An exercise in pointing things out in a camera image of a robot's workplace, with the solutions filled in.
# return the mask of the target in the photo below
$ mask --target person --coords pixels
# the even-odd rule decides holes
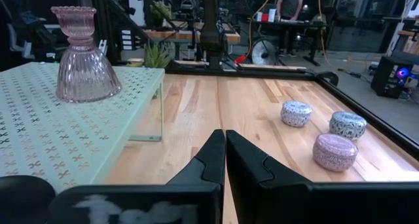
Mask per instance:
[[[297,20],[301,7],[302,0],[278,0],[276,4],[276,12],[282,20]],[[280,56],[288,55],[295,57],[296,55],[293,52],[293,43],[295,37],[297,36],[297,31],[295,28],[288,29],[287,52],[285,53],[284,46],[286,32],[287,29],[280,28]]]

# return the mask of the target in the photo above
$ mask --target computer tower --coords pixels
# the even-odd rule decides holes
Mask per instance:
[[[413,68],[413,63],[390,56],[381,57],[371,88],[377,96],[398,98]]]

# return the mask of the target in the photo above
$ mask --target concrete floor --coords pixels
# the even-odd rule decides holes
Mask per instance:
[[[245,46],[235,46],[233,55],[241,55],[247,52]],[[181,46],[181,58],[186,58],[186,45]],[[337,71],[337,68],[344,68],[347,71],[362,73],[368,80],[372,80],[372,76],[368,75],[368,66],[371,61],[379,61],[381,55],[376,53],[356,53],[356,52],[327,52],[329,65],[321,53],[316,54],[316,61],[321,66],[316,67],[302,58],[306,52],[298,52],[296,58],[285,57],[282,62],[288,66],[307,67],[313,71],[334,71],[339,76],[338,88],[341,89],[349,97],[366,107],[369,111],[392,125],[400,132],[419,142],[419,133],[417,126],[419,125],[419,105],[412,101],[397,100],[377,96],[369,83],[356,79],[349,74]],[[123,52],[122,59],[142,58],[142,51]],[[419,90],[414,94],[419,99]]]

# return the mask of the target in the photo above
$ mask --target ribbed glass vase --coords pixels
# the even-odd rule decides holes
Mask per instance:
[[[71,103],[93,102],[118,94],[121,84],[106,56],[95,46],[91,7],[52,7],[61,30],[69,38],[64,52],[56,94]]]

